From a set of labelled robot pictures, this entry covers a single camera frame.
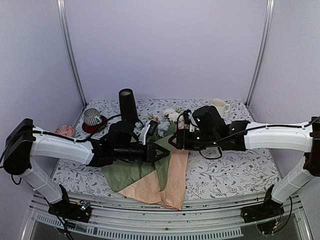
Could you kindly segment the peach paper flower bouquet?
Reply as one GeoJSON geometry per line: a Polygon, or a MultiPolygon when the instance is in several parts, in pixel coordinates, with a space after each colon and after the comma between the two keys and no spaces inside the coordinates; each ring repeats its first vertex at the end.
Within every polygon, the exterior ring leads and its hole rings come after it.
{"type": "Polygon", "coordinates": [[[158,122],[158,126],[154,134],[147,140],[151,143],[168,136],[170,137],[177,131],[177,129],[185,129],[183,111],[180,108],[167,108],[162,113],[148,113],[147,116],[142,118],[142,122],[144,124],[150,120],[158,122]]]}

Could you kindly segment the green and peach wrapping paper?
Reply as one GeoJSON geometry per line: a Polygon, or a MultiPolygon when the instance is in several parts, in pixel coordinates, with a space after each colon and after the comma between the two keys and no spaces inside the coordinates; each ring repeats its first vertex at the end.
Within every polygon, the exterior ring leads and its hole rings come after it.
{"type": "Polygon", "coordinates": [[[186,192],[186,172],[189,152],[169,144],[172,135],[156,141],[170,151],[169,156],[156,163],[121,160],[101,170],[109,188],[124,197],[157,204],[167,209],[181,210],[186,192]]]}

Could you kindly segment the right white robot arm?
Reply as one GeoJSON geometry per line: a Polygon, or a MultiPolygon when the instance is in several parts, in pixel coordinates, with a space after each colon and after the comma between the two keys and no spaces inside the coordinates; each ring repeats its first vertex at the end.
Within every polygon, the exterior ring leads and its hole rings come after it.
{"type": "Polygon", "coordinates": [[[221,151],[268,149],[282,174],[270,187],[258,213],[269,218],[278,205],[320,175],[320,118],[302,123],[258,123],[235,120],[230,123],[213,106],[194,112],[185,111],[178,119],[189,128],[177,128],[169,143],[179,150],[201,152],[208,148],[221,151]]]}

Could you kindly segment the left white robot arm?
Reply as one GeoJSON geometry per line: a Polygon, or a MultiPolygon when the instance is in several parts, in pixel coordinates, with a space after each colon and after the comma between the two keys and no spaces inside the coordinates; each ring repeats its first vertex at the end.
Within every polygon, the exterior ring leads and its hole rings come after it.
{"type": "Polygon", "coordinates": [[[147,141],[157,125],[152,120],[140,135],[136,135],[133,124],[121,120],[111,124],[108,133],[100,139],[76,139],[47,132],[26,118],[7,137],[0,159],[8,174],[24,179],[50,204],[55,204],[55,209],[63,217],[70,217],[75,211],[74,205],[68,201],[64,190],[49,179],[32,157],[65,159],[95,168],[112,165],[116,160],[155,163],[170,155],[166,148],[147,141]]]}

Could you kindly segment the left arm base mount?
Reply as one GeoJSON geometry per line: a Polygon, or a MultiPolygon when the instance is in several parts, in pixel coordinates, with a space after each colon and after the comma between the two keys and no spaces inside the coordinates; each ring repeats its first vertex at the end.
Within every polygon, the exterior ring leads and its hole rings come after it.
{"type": "Polygon", "coordinates": [[[66,189],[60,184],[62,198],[57,203],[50,203],[48,213],[64,219],[88,223],[92,214],[89,202],[80,200],[77,203],[70,202],[66,189]]]}

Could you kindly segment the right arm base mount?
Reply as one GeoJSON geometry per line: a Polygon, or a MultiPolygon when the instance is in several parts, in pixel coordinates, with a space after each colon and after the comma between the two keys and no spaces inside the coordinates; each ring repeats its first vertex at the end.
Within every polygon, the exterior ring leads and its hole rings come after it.
{"type": "MultiPolygon", "coordinates": [[[[240,209],[240,216],[245,223],[251,223],[269,219],[272,217],[281,217],[284,213],[283,203],[278,203],[272,200],[272,184],[266,191],[263,202],[260,204],[242,207],[240,209]]],[[[278,220],[257,224],[257,229],[263,235],[271,235],[277,231],[279,225],[278,220]]]]}

